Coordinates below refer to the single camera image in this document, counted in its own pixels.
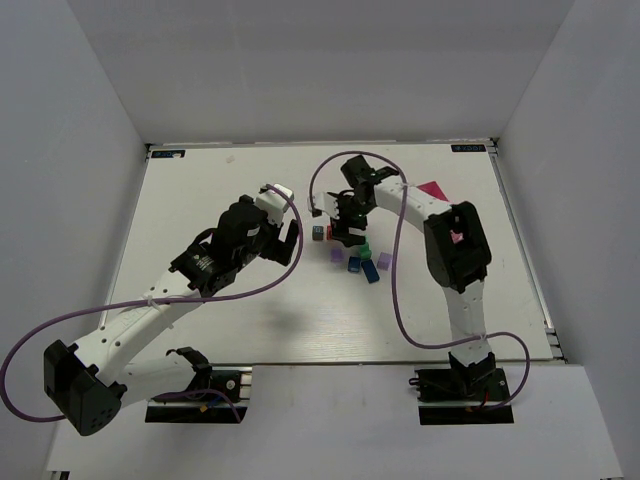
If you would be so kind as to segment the blue wood cube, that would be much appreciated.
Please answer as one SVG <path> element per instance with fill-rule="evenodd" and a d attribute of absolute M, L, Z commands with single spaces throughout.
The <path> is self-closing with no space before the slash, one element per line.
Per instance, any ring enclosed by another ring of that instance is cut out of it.
<path fill-rule="evenodd" d="M 359 273 L 361 270 L 361 259 L 357 256 L 350 256 L 347 263 L 349 273 Z"/>

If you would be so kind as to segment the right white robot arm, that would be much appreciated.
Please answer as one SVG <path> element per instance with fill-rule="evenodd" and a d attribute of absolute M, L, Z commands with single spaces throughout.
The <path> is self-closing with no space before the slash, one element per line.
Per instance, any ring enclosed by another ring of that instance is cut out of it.
<path fill-rule="evenodd" d="M 442 288 L 451 330 L 446 388 L 462 398 L 479 391 L 496 369 L 484 318 L 483 294 L 492 256 L 476 207 L 452 204 L 412 186 L 393 162 L 374 169 L 364 152 L 350 152 L 341 167 L 348 187 L 310 192 L 313 216 L 330 219 L 332 237 L 346 247 L 363 247 L 367 216 L 380 208 L 397 215 L 396 226 L 410 224 L 424 237 L 426 265 Z"/>

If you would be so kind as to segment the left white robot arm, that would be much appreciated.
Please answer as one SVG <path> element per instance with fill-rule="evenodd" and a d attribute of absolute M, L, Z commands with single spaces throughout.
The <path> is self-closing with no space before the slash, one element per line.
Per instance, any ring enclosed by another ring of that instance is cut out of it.
<path fill-rule="evenodd" d="M 70 345 L 57 340 L 44 352 L 44 388 L 82 436 L 97 433 L 119 410 L 139 399 L 207 397 L 212 368 L 191 347 L 170 349 L 158 363 L 132 359 L 163 331 L 215 300 L 254 259 L 283 266 L 299 254 L 300 220 L 283 223 L 294 194 L 266 185 L 243 195 L 218 224 L 196 236 L 140 301 L 130 302 L 104 326 Z"/>

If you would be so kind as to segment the green stepped wood block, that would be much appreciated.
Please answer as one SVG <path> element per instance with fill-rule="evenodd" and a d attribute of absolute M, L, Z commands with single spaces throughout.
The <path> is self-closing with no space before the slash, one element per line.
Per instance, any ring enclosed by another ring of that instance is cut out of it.
<path fill-rule="evenodd" d="M 372 257 L 372 250 L 368 242 L 357 246 L 357 256 L 362 261 L 370 260 Z"/>

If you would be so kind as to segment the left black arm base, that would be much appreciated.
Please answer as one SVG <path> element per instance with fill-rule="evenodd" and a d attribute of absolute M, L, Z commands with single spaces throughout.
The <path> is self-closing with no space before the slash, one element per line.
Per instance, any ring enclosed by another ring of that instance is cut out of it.
<path fill-rule="evenodd" d="M 251 367 L 220 367 L 193 381 L 184 395 L 147 403 L 147 424 L 237 425 L 250 402 Z"/>

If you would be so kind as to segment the blue rectangular wood block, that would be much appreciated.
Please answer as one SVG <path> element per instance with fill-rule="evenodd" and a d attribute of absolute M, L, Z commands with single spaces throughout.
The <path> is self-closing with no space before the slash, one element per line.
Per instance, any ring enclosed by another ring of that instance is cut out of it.
<path fill-rule="evenodd" d="M 369 284 L 376 283 L 380 280 L 378 270 L 371 259 L 361 261 L 361 269 L 365 275 L 365 278 Z"/>

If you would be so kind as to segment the dark blue letter cube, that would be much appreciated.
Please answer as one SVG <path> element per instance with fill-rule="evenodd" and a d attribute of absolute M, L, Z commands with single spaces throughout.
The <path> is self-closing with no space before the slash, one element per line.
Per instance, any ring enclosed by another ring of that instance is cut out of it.
<path fill-rule="evenodd" d="M 314 225 L 312 227 L 312 240 L 323 241 L 325 237 L 325 229 L 321 225 Z"/>

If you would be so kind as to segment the pink plastic box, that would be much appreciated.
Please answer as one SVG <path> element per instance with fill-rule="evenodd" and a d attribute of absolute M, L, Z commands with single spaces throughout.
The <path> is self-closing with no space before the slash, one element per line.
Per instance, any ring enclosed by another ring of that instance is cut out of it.
<path fill-rule="evenodd" d="M 442 189 L 440 188 L 439 184 L 436 181 L 430 181 L 430 182 L 418 185 L 417 188 L 420 191 L 423 191 L 440 201 L 448 202 L 448 197 L 445 195 L 445 193 L 442 191 Z"/>

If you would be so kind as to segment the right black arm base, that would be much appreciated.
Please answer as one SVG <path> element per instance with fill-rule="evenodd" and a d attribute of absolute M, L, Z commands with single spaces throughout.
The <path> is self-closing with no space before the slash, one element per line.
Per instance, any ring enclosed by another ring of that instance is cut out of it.
<path fill-rule="evenodd" d="M 408 380 L 417 393 L 419 421 L 422 426 L 507 425 L 514 423 L 510 405 L 495 408 L 506 401 L 510 391 L 506 375 L 498 368 L 471 393 L 454 387 L 449 369 L 420 369 Z"/>

